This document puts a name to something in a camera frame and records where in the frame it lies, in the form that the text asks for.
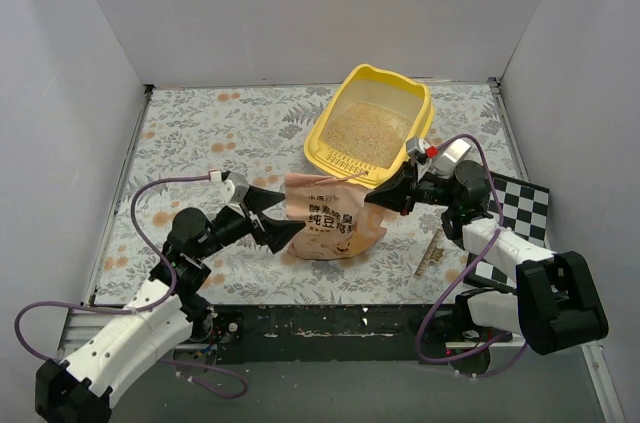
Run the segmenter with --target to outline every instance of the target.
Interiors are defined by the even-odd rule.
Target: robotic arm
[[[162,253],[177,275],[160,262],[126,305],[131,314],[115,316],[92,340],[61,362],[47,360],[36,374],[36,411],[49,422],[106,422],[122,394],[177,344],[208,334],[215,313],[196,292],[211,270],[201,261],[251,234],[277,253],[304,228],[301,221],[278,221],[262,212],[284,200],[282,193],[250,186],[239,174],[211,172],[226,206],[212,221],[196,208],[176,215]]]
[[[365,201],[406,215],[415,203],[446,206],[442,227],[460,248],[484,259],[516,282],[516,294],[476,289],[456,297],[463,331],[493,327],[522,335],[545,355],[604,338],[608,323],[584,258],[554,253],[500,228],[487,212],[486,170],[463,158],[470,150],[456,140],[442,154],[417,137],[407,141],[410,160]]]

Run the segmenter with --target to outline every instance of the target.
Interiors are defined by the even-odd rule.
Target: orange packaging bag
[[[371,248],[387,233],[380,226],[386,210],[364,202],[369,190],[347,182],[354,176],[285,175],[287,217],[307,224],[291,240],[291,256],[304,260],[350,258]]]

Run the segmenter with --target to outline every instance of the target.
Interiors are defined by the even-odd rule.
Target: table
[[[436,111],[427,135],[431,143],[474,134],[491,169],[516,176],[490,87],[428,84]],[[219,168],[243,173],[253,185],[283,191],[285,173],[317,173],[304,157],[303,143],[337,88],[155,90],[100,258],[94,303],[129,301],[157,263],[129,217],[131,197],[139,187],[161,177],[202,175]],[[173,216],[188,206],[213,216],[222,201],[211,184],[164,185],[143,195],[137,214],[151,240],[162,245]],[[346,260],[294,260],[286,252],[272,255],[245,238],[206,261],[212,273],[200,294],[213,304],[433,303],[466,263],[465,252],[442,241],[442,259],[431,261],[421,278],[414,276],[440,226],[440,211],[419,205],[407,217],[391,215],[384,222],[387,235],[365,254]],[[267,214],[283,218],[284,207]],[[448,301],[463,289],[460,285]]]

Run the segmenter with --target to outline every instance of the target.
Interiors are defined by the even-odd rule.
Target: gray wall
[[[586,256],[611,324],[605,357],[640,421],[640,0],[542,0],[504,76],[552,243]]]
[[[144,83],[338,82],[504,72],[540,0],[98,0]]]
[[[0,420],[24,422],[40,362],[13,318],[79,302],[144,100],[95,0],[0,0],[0,48]],[[28,315],[29,342],[55,354],[64,318]]]

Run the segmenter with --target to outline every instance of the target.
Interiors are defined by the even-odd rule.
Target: ruler
[[[433,261],[434,263],[437,263],[442,259],[444,250],[441,250],[437,246],[438,246],[438,243],[440,243],[440,240],[442,239],[443,236],[444,236],[443,230],[436,230],[436,232],[433,235],[433,238],[431,238],[431,242],[429,243],[429,246],[427,246],[427,251],[425,251],[424,256],[420,260],[420,264],[416,269],[416,272],[413,274],[414,276],[417,276],[418,278],[420,278],[422,275],[424,275],[424,272],[427,270],[427,267],[429,266],[429,263],[431,261]]]

